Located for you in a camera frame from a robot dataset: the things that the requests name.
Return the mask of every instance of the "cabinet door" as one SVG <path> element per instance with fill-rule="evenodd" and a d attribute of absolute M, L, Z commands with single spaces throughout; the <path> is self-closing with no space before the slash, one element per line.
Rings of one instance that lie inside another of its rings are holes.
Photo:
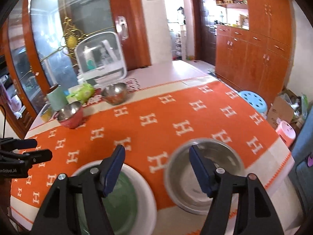
<path fill-rule="evenodd" d="M 291 46 L 291 10 L 289 0 L 269 0 L 270 37 Z"/>
<path fill-rule="evenodd" d="M 227 68 L 228 77 L 226 79 L 239 86 L 246 62 L 248 42 L 232 38 L 229 46 L 230 56 Z"/>
<path fill-rule="evenodd" d="M 283 88 L 288 65 L 287 59 L 272 51 L 267 51 L 266 65 L 258 94 L 266 101 L 268 107 Z"/>
<path fill-rule="evenodd" d="M 269 36 L 270 23 L 268 2 L 266 0 L 248 0 L 249 30 Z"/>
<path fill-rule="evenodd" d="M 240 87 L 257 93 L 264 70 L 266 48 L 248 44 L 247 61 L 243 71 Z"/>
<path fill-rule="evenodd" d="M 215 71 L 222 77 L 228 77 L 228 57 L 229 57 L 229 44 L 230 38 L 224 35 L 217 35 L 216 40 L 216 58 L 215 58 Z"/>

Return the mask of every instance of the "doorway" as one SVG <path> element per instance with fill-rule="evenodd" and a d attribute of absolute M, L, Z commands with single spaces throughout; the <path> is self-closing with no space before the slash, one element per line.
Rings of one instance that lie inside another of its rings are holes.
<path fill-rule="evenodd" d="M 200 11 L 200 60 L 215 66 L 216 35 L 215 35 L 215 0 L 198 0 Z"/>

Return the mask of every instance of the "white wall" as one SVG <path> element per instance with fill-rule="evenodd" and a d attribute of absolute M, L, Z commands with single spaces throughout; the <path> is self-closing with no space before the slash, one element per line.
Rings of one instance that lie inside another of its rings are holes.
<path fill-rule="evenodd" d="M 187 30 L 187 56 L 195 56 L 195 42 L 193 32 L 193 11 L 191 0 L 184 0 L 184 12 Z"/>
<path fill-rule="evenodd" d="M 287 88 L 313 100 L 313 28 L 299 5 L 292 0 L 295 11 L 295 56 Z"/>
<path fill-rule="evenodd" d="M 0 138 L 3 136 L 3 122 L 4 122 L 4 115 L 0 111 Z M 8 121 L 5 124 L 5 135 L 6 138 L 13 137 L 18 139 L 19 137 L 16 135 L 15 131 L 13 131 L 12 127 L 9 125 Z"/>
<path fill-rule="evenodd" d="M 172 61 L 164 0 L 142 0 L 151 63 Z"/>

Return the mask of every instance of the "drawer handle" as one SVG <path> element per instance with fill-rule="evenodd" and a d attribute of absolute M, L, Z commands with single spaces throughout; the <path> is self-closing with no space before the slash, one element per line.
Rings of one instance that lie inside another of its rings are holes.
<path fill-rule="evenodd" d="M 278 46 L 276 46 L 276 45 L 275 45 L 275 48 L 278 48 L 278 49 L 280 49 L 280 50 L 282 50 L 282 51 L 285 51 L 283 48 L 280 48 L 280 47 L 278 47 Z"/>

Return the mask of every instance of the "stainless steel bowl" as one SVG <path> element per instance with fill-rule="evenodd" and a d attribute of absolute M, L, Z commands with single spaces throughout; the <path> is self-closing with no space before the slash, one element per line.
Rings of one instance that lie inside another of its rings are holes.
<path fill-rule="evenodd" d="M 212 199 L 201 191 L 189 161 L 189 148 L 197 145 L 202 154 L 234 175 L 244 175 L 239 155 L 225 143 L 208 138 L 190 140 L 179 147 L 169 159 L 164 172 L 164 184 L 172 201 L 187 212 L 206 215 Z"/>
<path fill-rule="evenodd" d="M 58 112 L 57 120 L 64 127 L 76 128 L 83 120 L 83 105 L 79 101 L 67 104 Z"/>
<path fill-rule="evenodd" d="M 123 103 L 127 98 L 127 85 L 125 83 L 114 83 L 106 86 L 101 95 L 111 105 Z"/>
<path fill-rule="evenodd" d="M 57 120 L 59 122 L 68 120 L 74 114 L 76 114 L 81 108 L 82 108 L 82 104 L 80 101 L 74 101 L 72 103 L 69 103 L 58 112 Z"/>

